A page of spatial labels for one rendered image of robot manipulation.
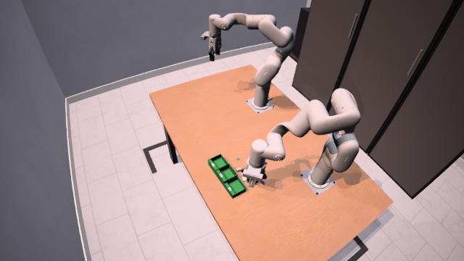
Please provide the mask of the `green three-compartment bin rack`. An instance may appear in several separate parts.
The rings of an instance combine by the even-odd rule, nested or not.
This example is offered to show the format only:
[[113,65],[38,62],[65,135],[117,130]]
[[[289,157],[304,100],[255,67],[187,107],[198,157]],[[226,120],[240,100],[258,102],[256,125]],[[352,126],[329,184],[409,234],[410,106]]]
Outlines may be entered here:
[[247,190],[235,170],[228,164],[222,154],[208,159],[208,165],[232,199],[243,194]]

